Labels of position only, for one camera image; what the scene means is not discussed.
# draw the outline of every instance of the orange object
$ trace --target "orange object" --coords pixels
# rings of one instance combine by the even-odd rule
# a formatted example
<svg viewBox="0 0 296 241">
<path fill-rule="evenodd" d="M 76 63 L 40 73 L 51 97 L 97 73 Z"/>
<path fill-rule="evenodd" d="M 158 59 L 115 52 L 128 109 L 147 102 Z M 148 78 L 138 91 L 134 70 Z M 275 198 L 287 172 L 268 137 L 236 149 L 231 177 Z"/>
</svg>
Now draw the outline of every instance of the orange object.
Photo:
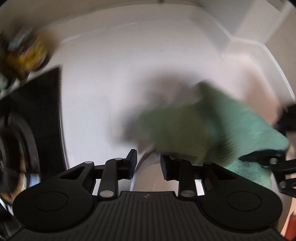
<svg viewBox="0 0 296 241">
<path fill-rule="evenodd" d="M 294 215 L 293 213 L 291 214 L 291 216 L 289 218 L 285 238 L 287 240 L 291 240 L 291 241 L 294 238 L 296 238 L 296 215 Z"/>
</svg>

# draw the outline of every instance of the black circular object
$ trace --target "black circular object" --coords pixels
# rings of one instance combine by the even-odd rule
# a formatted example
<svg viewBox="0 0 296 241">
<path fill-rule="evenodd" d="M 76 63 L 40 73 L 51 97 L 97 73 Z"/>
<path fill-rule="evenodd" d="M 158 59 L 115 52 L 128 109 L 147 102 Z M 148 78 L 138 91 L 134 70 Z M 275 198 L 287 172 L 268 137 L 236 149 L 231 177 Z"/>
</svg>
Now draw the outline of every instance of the black circular object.
<svg viewBox="0 0 296 241">
<path fill-rule="evenodd" d="M 239 211 L 252 211 L 260 207 L 261 198 L 251 192 L 235 192 L 227 197 L 230 207 Z"/>
<path fill-rule="evenodd" d="M 92 196 L 79 181 L 55 176 L 21 192 L 13 213 L 27 229 L 56 232 L 80 223 L 92 207 Z"/>
<path fill-rule="evenodd" d="M 45 212 L 56 211 L 63 208 L 68 202 L 68 197 L 56 191 L 49 191 L 37 195 L 34 199 L 34 206 Z"/>
</svg>

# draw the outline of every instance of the teal fabric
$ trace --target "teal fabric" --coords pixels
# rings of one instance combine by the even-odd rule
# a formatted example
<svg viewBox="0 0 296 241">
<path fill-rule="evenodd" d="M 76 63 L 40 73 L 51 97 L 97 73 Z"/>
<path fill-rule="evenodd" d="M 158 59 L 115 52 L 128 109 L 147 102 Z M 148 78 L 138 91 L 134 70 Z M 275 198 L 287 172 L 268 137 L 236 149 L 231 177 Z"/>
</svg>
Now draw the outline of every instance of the teal fabric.
<svg viewBox="0 0 296 241">
<path fill-rule="evenodd" d="M 217 163 L 271 188 L 270 170 L 238 158 L 258 150 L 284 150 L 288 139 L 250 108 L 201 82 L 195 104 L 157 108 L 140 116 L 140 125 L 156 151 L 189 160 L 193 165 Z"/>
</svg>

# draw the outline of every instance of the green towel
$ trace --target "green towel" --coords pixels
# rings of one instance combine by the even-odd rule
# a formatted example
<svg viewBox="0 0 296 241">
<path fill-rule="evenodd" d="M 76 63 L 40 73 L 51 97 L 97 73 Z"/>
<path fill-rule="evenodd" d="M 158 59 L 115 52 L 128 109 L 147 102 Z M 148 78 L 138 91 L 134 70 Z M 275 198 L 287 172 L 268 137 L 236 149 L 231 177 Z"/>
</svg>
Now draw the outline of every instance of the green towel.
<svg viewBox="0 0 296 241">
<path fill-rule="evenodd" d="M 202 99 L 197 103 L 157 108 L 140 116 L 140 125 L 156 151 L 193 165 L 212 161 L 271 188 L 270 170 L 238 158 L 258 150 L 287 151 L 288 139 L 250 108 L 208 83 L 198 86 Z"/>
</svg>

